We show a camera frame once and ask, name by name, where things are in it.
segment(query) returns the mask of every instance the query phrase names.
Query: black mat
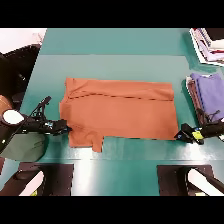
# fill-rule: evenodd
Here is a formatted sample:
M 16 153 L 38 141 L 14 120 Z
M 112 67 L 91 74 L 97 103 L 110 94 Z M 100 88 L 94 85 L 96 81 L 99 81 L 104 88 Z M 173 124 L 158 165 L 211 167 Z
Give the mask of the black mat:
M 51 174 L 44 187 L 43 196 L 70 196 L 74 164 L 55 163 L 20 163 L 18 170 L 27 170 L 32 166 L 45 166 L 50 168 Z
M 0 157 L 0 175 L 2 173 L 2 168 L 3 168 L 4 162 L 5 162 L 5 158 Z
M 176 171 L 187 165 L 158 165 L 157 175 L 160 196 L 181 196 L 182 193 L 177 183 Z M 211 165 L 189 165 L 198 168 L 203 173 L 214 177 Z

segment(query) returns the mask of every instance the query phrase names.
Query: table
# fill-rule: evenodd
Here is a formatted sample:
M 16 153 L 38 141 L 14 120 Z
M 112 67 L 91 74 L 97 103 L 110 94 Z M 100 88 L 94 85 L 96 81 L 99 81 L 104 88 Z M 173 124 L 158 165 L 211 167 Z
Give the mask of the table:
M 192 72 L 223 75 L 220 67 L 199 63 L 188 29 L 48 29 L 21 111 L 30 113 L 50 95 L 46 116 L 58 119 L 66 76 L 171 82 L 179 127 L 183 122 L 194 126 L 197 119 L 184 81 Z M 74 163 L 72 195 L 158 195 L 158 164 L 211 164 L 224 181 L 223 146 L 216 138 L 199 146 L 106 137 L 103 152 L 96 153 L 71 149 L 67 135 L 50 136 L 39 162 Z M 18 164 L 6 160 L 0 185 Z

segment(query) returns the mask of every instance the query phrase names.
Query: folded purple towel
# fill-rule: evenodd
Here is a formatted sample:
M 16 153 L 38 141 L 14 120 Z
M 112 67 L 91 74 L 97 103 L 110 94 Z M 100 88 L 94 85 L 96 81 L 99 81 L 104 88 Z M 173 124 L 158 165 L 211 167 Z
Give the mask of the folded purple towel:
M 212 121 L 224 118 L 224 80 L 219 74 L 204 77 L 193 73 L 191 78 L 195 80 L 198 98 L 203 110 L 207 114 L 213 114 L 220 110 L 214 115 Z

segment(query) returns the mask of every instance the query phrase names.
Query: white floor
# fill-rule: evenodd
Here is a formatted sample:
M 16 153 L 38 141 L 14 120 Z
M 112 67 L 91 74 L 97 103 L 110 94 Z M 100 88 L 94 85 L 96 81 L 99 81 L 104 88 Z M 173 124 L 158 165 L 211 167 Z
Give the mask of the white floor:
M 9 51 L 30 45 L 41 44 L 47 28 L 0 28 L 0 52 Z

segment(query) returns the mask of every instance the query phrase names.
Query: dark green cloth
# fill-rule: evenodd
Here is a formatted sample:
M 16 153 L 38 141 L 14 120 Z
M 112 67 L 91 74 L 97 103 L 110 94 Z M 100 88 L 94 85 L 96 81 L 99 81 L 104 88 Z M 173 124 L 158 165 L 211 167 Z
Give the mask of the dark green cloth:
M 37 161 L 45 152 L 45 135 L 38 133 L 17 134 L 0 154 L 0 157 L 21 162 Z

